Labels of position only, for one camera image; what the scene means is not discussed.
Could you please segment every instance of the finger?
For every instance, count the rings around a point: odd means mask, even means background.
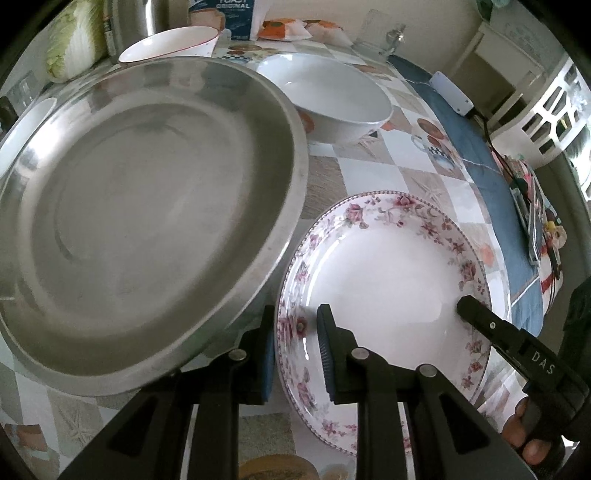
[[[521,418],[525,413],[528,400],[528,397],[523,397],[521,400],[519,400],[519,402],[517,402],[517,405],[515,406],[515,415],[517,415],[518,418]]]
[[[523,460],[530,465],[538,465],[538,463],[546,458],[551,447],[552,444],[550,442],[530,440],[523,449]]]
[[[520,447],[525,442],[525,429],[519,420],[519,417],[516,415],[512,415],[509,417],[509,420],[505,422],[503,427],[503,431],[501,433],[502,437],[513,447]]]

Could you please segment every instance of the white bowl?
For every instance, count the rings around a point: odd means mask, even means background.
[[[123,64],[164,57],[211,57],[220,32],[213,27],[181,27],[156,33],[128,47]]]
[[[0,178],[10,169],[17,155],[39,125],[49,116],[56,99],[46,98],[25,110],[0,143]]]
[[[337,60],[288,53],[267,58],[256,70],[295,104],[309,140],[353,142],[392,116],[392,102],[382,89]]]

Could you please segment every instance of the table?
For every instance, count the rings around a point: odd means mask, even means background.
[[[310,144],[307,196],[281,264],[245,312],[183,370],[206,365],[255,327],[262,307],[275,303],[285,263],[314,219],[344,197],[370,190],[412,193],[445,211],[485,265],[494,312],[511,320],[505,261],[482,195],[437,117],[412,85],[391,66],[366,61],[350,49],[311,41],[243,42],[219,47],[214,56],[255,66],[280,51],[311,53],[354,65],[376,80],[394,105],[394,114],[378,132],[355,145]],[[443,168],[432,160],[433,149],[451,156],[458,166]],[[519,382],[514,370],[493,352],[480,386],[479,404],[497,427],[523,395]],[[0,337],[0,422],[39,478],[55,479],[133,394],[84,398],[58,392],[27,372]],[[278,378],[267,405],[241,407],[239,431],[240,461],[292,453],[312,462],[321,478],[332,478],[329,473],[337,471],[348,472],[340,478],[354,478],[354,458],[323,444],[308,430],[292,411]]]

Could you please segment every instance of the stainless steel tray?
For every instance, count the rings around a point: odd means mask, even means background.
[[[0,197],[0,330],[68,393],[199,353],[283,254],[306,192],[297,111],[220,60],[128,67],[56,110]]]

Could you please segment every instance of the glass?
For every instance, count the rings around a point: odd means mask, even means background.
[[[0,97],[0,142],[18,120],[14,107],[6,96]]]
[[[12,103],[14,111],[20,116],[40,92],[41,88],[35,74],[28,72],[10,88],[7,97]]]
[[[363,56],[386,61],[404,40],[406,25],[379,10],[371,9],[365,16],[353,49]]]

